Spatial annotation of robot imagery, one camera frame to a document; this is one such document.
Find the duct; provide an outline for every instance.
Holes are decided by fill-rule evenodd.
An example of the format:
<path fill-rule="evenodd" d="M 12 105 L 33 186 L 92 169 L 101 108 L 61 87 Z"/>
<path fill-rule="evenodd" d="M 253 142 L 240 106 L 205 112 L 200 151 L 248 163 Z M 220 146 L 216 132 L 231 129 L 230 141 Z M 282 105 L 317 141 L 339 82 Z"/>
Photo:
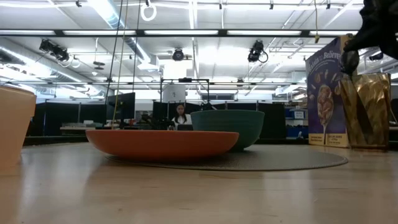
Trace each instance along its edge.
<path fill-rule="evenodd" d="M 291 72 L 291 79 L 289 82 L 292 83 L 303 83 L 307 79 L 307 73 L 306 72 Z M 288 85 L 288 86 L 282 86 L 278 87 L 275 89 L 275 95 L 282 95 L 286 93 L 291 93 L 292 91 L 302 87 L 302 85 Z"/>
<path fill-rule="evenodd" d="M 112 29 L 128 29 L 125 21 L 119 18 L 116 5 L 112 0 L 88 0 L 90 6 L 104 19 Z M 159 70 L 159 59 L 155 55 L 147 54 L 133 37 L 125 37 L 123 41 L 138 56 L 139 61 L 145 66 L 139 66 L 142 70 Z"/>
<path fill-rule="evenodd" d="M 73 82 L 77 82 L 76 84 L 78 84 L 78 82 L 92 82 L 92 80 L 90 80 L 89 78 L 80 75 L 74 71 L 71 71 L 67 68 L 63 68 L 57 63 L 27 48 L 21 47 L 20 45 L 14 43 L 9 39 L 0 39 L 0 51 L 5 52 L 7 55 L 10 55 L 9 57 L 18 58 L 25 64 L 34 63 L 35 68 L 43 70 L 44 73 L 48 72 L 52 75 L 59 74 L 59 76 L 55 80 L 52 77 L 48 77 L 52 82 L 58 82 L 59 80 L 68 80 L 68 82 L 72 80 Z M 101 91 L 106 91 L 106 87 L 104 86 L 95 86 L 95 88 Z"/>

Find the table surface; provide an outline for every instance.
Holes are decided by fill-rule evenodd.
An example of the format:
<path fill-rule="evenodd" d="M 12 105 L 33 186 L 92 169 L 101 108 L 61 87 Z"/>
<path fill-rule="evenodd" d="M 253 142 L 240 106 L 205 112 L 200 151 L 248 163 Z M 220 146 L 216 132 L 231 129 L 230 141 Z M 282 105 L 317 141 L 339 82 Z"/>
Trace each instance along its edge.
<path fill-rule="evenodd" d="M 398 220 L 398 153 L 320 146 L 326 169 L 220 172 L 127 166 L 89 143 L 25 147 L 0 170 L 4 224 L 387 223 Z"/>

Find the computer monitor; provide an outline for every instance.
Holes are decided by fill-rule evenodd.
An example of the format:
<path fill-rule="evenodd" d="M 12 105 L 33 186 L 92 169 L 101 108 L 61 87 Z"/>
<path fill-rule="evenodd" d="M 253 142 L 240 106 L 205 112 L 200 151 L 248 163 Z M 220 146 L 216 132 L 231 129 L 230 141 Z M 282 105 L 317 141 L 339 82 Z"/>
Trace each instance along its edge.
<path fill-rule="evenodd" d="M 112 120 L 114 107 L 116 106 L 116 96 L 108 97 L 106 105 L 106 119 Z M 125 93 L 118 95 L 118 106 L 116 108 L 115 119 L 134 119 L 136 115 L 136 94 Z"/>

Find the white sign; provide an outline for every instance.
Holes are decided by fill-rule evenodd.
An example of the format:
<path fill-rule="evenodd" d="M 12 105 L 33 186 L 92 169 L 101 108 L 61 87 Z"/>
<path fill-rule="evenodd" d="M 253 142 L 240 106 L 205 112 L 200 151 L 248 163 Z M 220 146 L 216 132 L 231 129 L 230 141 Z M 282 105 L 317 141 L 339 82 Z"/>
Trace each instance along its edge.
<path fill-rule="evenodd" d="M 294 111 L 295 119 L 304 119 L 304 111 Z"/>

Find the ceiling light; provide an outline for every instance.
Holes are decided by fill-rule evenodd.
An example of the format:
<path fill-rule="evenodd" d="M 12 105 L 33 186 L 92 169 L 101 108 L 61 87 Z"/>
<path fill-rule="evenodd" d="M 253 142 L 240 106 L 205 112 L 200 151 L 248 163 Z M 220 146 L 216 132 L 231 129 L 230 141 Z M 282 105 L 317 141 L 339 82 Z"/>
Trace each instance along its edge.
<path fill-rule="evenodd" d="M 300 35 L 299 30 L 229 30 L 228 35 Z"/>
<path fill-rule="evenodd" d="M 65 30 L 65 35 L 135 35 L 135 30 Z"/>
<path fill-rule="evenodd" d="M 0 35 L 55 35 L 53 30 L 0 30 Z"/>
<path fill-rule="evenodd" d="M 346 35 L 346 34 L 356 34 L 358 31 L 355 30 L 329 30 L 329 31 L 322 31 L 318 30 L 318 35 L 332 35 L 332 36 L 338 36 L 338 35 Z M 310 31 L 310 35 L 315 36 L 317 34 L 316 31 Z"/>
<path fill-rule="evenodd" d="M 218 30 L 145 30 L 145 35 L 217 35 Z"/>

